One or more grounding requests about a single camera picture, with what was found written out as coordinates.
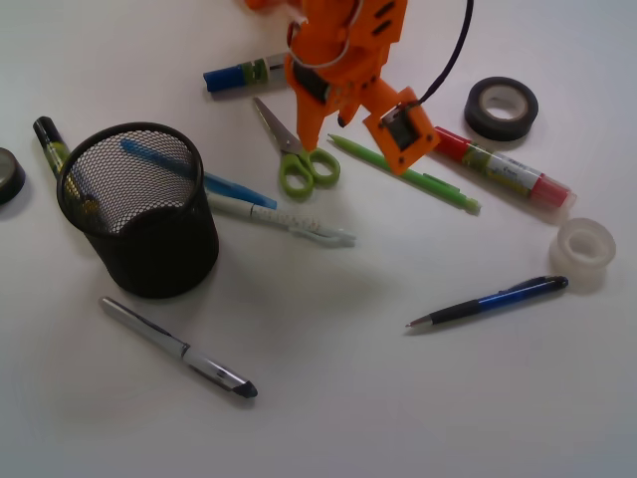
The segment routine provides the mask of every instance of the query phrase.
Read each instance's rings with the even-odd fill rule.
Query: green pencil
[[[387,164],[387,161],[382,154],[371,151],[366,147],[363,147],[360,144],[350,141],[342,136],[337,136],[336,134],[328,134],[328,136],[332,141],[334,141],[334,144],[343,151],[376,167],[384,169],[387,172],[391,172],[389,164]],[[429,174],[419,174],[418,172],[409,169],[401,176],[396,177],[403,179],[423,191],[434,194],[456,207],[465,209],[470,214],[480,214],[482,205],[476,199],[465,196],[460,192],[459,188],[454,187],[434,176],[430,176]]]

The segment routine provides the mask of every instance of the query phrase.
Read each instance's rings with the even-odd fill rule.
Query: white pen
[[[249,380],[242,378],[226,366],[194,350],[190,344],[173,337],[157,324],[139,316],[110,297],[102,297],[100,304],[105,312],[120,324],[153,342],[175,359],[183,361],[194,371],[219,385],[224,390],[232,391],[244,398],[254,398],[257,396],[257,389]]]
[[[308,216],[289,214],[275,209],[258,206],[251,202],[225,197],[208,192],[208,203],[213,209],[224,211],[240,217],[268,222],[284,226],[294,234],[307,237],[325,245],[352,245],[356,236],[342,229],[326,227],[317,219]]]

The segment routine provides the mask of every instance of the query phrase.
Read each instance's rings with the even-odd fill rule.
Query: scissors
[[[340,178],[340,164],[334,156],[321,148],[312,152],[304,150],[299,139],[294,136],[274,113],[258,98],[254,98],[255,105],[264,122],[272,132],[281,150],[281,168],[279,169],[279,182],[283,190],[290,197],[298,200],[307,199],[312,195],[316,186],[334,186]],[[324,165],[330,174],[319,174],[315,169],[315,163]],[[290,185],[289,176],[300,176],[305,185],[293,187]]]

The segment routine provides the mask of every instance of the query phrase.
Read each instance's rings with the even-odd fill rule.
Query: scissor blade
[[[303,147],[301,146],[301,142],[294,136],[289,129],[283,126],[283,123],[279,121],[275,114],[270,111],[268,107],[258,98],[253,98],[255,105],[257,106],[257,111],[263,121],[266,123],[272,136],[275,137],[277,144],[279,145],[279,149],[284,152],[301,152]]]

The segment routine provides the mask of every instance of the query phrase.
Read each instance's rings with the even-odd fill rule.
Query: blue highlighter
[[[190,168],[185,166],[183,163],[139,144],[137,141],[133,141],[132,139],[122,139],[119,144],[128,154],[132,154],[145,161],[153,162],[164,169],[174,172],[175,174],[187,176],[191,173]],[[203,185],[207,191],[215,192],[222,196],[240,199],[269,209],[277,209],[277,201],[274,199],[264,196],[263,194],[259,194],[246,186],[242,186],[241,184],[236,184],[223,179],[222,177],[210,174],[209,172],[204,172]]]

